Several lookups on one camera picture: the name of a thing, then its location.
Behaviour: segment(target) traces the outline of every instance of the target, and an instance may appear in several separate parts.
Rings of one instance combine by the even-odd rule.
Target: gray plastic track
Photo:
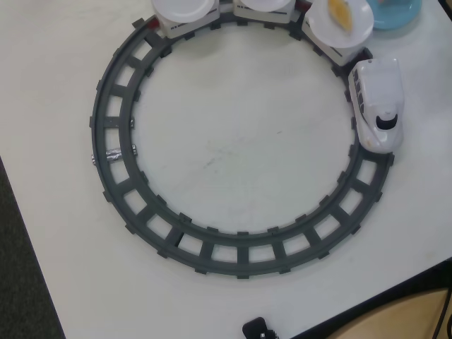
[[[263,23],[266,28],[274,29],[279,27],[288,30],[291,37],[296,40],[311,41],[302,32],[301,24],[304,15],[297,22],[291,22],[287,25]],[[178,37],[170,40],[161,38],[153,29],[150,28],[151,21],[140,19],[133,26],[135,31],[115,52],[110,61],[102,80],[97,86],[97,97],[95,99],[93,116],[90,120],[90,127],[93,135],[94,161],[99,172],[100,179],[105,188],[105,198],[113,203],[119,214],[126,221],[126,227],[132,234],[137,234],[147,243],[157,249],[159,255],[165,258],[173,258],[181,263],[193,267],[198,273],[220,273],[226,275],[235,275],[238,278],[249,278],[250,275],[260,275],[265,273],[287,273],[290,269],[311,261],[316,258],[323,258],[329,254],[329,251],[344,240],[348,235],[356,233],[360,228],[359,224],[369,212],[375,202],[381,198],[381,189],[386,180],[390,166],[393,164],[394,156],[392,154],[379,155],[370,153],[363,149],[359,144],[356,132],[356,122],[352,119],[352,128],[355,130],[355,143],[350,146],[350,163],[347,169],[338,177],[338,186],[330,196],[325,196],[319,203],[319,207],[308,215],[302,215],[288,226],[274,227],[266,232],[258,234],[249,234],[248,232],[238,232],[237,234],[222,233],[212,227],[201,227],[194,224],[189,216],[182,213],[176,214],[167,207],[163,198],[155,195],[148,186],[148,179],[140,171],[136,162],[136,156],[131,142],[131,122],[132,108],[134,102],[140,97],[140,84],[143,79],[150,76],[153,72],[153,64],[159,58],[166,57],[172,51],[172,45],[180,39],[190,39],[194,36],[189,33],[184,37]],[[224,23],[237,23],[237,25],[247,25],[248,22],[257,22],[234,16],[233,13],[222,13],[220,19],[211,23],[207,28],[218,29]],[[152,49],[148,54],[139,60],[132,53],[137,46],[146,41]],[[339,67],[333,63],[333,72],[340,76],[348,88],[347,75],[352,67],[363,59],[370,59],[371,54],[364,50],[353,62],[344,67]],[[124,65],[129,65],[135,71],[124,87],[117,85],[119,72]],[[119,119],[112,121],[107,117],[107,106],[110,95],[122,97],[121,111]],[[126,166],[129,178],[119,184],[115,183],[109,161],[107,159],[107,149],[105,147],[106,129],[119,129],[119,140],[121,145],[121,156]],[[365,184],[358,178],[358,172],[363,160],[375,162],[376,171],[371,184]],[[124,200],[124,195],[128,192],[137,190],[146,207],[135,214]],[[355,208],[352,214],[348,215],[341,207],[340,202],[344,199],[350,189],[362,194],[362,200]],[[150,230],[146,224],[155,215],[159,215],[168,222],[172,229],[166,238],[162,238]],[[321,238],[314,226],[323,219],[332,215],[340,226],[325,238]],[[182,237],[188,234],[200,239],[203,244],[201,252],[197,256],[183,249],[180,249],[179,243]],[[285,252],[284,241],[298,234],[303,234],[309,244],[309,248],[287,255]],[[271,245],[275,254],[275,259],[264,262],[250,262],[249,250],[254,246]],[[237,248],[237,262],[230,263],[216,261],[212,259],[212,253],[215,245],[233,246]]]

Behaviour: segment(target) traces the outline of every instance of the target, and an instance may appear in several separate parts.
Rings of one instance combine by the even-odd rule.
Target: white table
[[[368,45],[399,59],[406,115],[362,230],[322,261],[247,281],[159,257],[126,230],[91,165],[97,81],[131,23],[151,14],[149,0],[0,3],[0,156],[68,339],[241,338],[256,316],[290,338],[452,256],[452,23],[435,0]],[[283,225],[346,166],[343,85],[282,30],[206,32],[141,90],[140,166],[202,225]]]

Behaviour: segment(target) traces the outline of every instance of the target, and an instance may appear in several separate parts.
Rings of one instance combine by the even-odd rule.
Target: toy train
[[[220,17],[219,0],[152,0],[160,29],[170,39],[186,35]],[[268,23],[289,23],[304,12],[302,31],[338,66],[344,66],[364,49],[363,44],[333,48],[311,30],[310,4],[295,0],[232,0],[234,14]],[[355,111],[359,141],[375,153],[390,153],[403,141],[404,95],[397,60],[366,60],[349,75],[350,97]]]

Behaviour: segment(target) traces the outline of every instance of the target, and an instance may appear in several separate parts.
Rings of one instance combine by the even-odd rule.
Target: circular train track
[[[289,32],[296,40],[306,40],[314,51],[322,55],[322,51],[312,44],[309,38],[302,32],[302,14],[297,22],[289,24],[262,23],[255,20],[238,18],[233,13],[221,13],[220,19],[200,29],[219,29],[223,23],[237,23],[237,25],[248,25],[248,22],[261,23],[265,28],[282,28]],[[172,51],[172,45],[180,39],[191,39],[195,32],[176,39],[162,38],[156,33],[156,19],[151,17],[144,21],[140,19],[133,23],[134,32],[114,53],[102,80],[97,85],[97,97],[90,118],[90,127],[93,137],[93,163],[95,164],[102,185],[105,188],[105,198],[112,203],[126,222],[127,229],[132,234],[137,234],[147,243],[157,249],[159,255],[165,258],[173,258],[180,263],[191,266],[198,273],[219,273],[235,275],[238,278],[249,278],[251,275],[266,273],[287,273],[291,268],[314,259],[322,259],[329,251],[344,240],[350,234],[355,234],[360,228],[360,223],[370,211],[374,203],[381,198],[381,190],[386,180],[390,166],[393,164],[392,154],[380,155],[370,153],[359,144],[355,118],[352,119],[351,127],[354,130],[355,142],[350,146],[348,156],[350,162],[347,169],[340,173],[338,185],[329,196],[325,196],[319,203],[318,208],[308,214],[294,220],[291,225],[274,227],[265,232],[249,234],[238,232],[228,234],[220,232],[213,227],[201,227],[194,224],[191,218],[182,213],[176,214],[167,207],[162,197],[153,193],[148,186],[146,175],[140,171],[136,162],[136,148],[132,145],[131,129],[134,120],[132,108],[134,102],[140,97],[140,84],[145,77],[153,72],[153,64],[164,58]],[[142,59],[133,56],[133,51],[146,41],[151,50]],[[332,62],[332,70],[336,76],[340,76],[348,88],[347,76],[353,66],[361,60],[371,59],[372,55],[365,49],[355,60],[349,64],[339,67]],[[134,73],[127,86],[117,85],[115,81],[124,65],[134,69]],[[119,117],[108,117],[107,106],[109,97],[118,96],[122,98]],[[350,101],[350,94],[346,90],[345,97]],[[118,129],[120,149],[106,149],[107,129]],[[123,182],[114,181],[110,168],[111,161],[124,161],[129,178]],[[376,170],[370,184],[366,184],[357,178],[363,160],[374,162]],[[362,195],[362,200],[351,214],[346,213],[340,203],[349,190],[355,190]],[[124,196],[137,190],[146,206],[142,211],[135,214],[124,200]],[[169,234],[162,238],[147,227],[147,222],[155,215],[159,215],[168,222],[172,229]],[[315,226],[325,218],[332,216],[339,227],[323,239],[315,230]],[[202,241],[199,255],[189,253],[178,247],[183,236],[187,234]],[[287,255],[284,241],[303,234],[309,242],[310,247],[297,253]],[[237,248],[237,262],[224,262],[213,260],[212,253],[215,245],[232,246]],[[271,245],[274,259],[262,262],[250,262],[249,250],[255,246]]]

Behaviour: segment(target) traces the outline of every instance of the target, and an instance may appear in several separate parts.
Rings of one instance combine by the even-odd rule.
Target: bullet train toy
[[[374,153],[393,152],[403,141],[405,99],[398,61],[360,61],[348,80],[361,145]]]

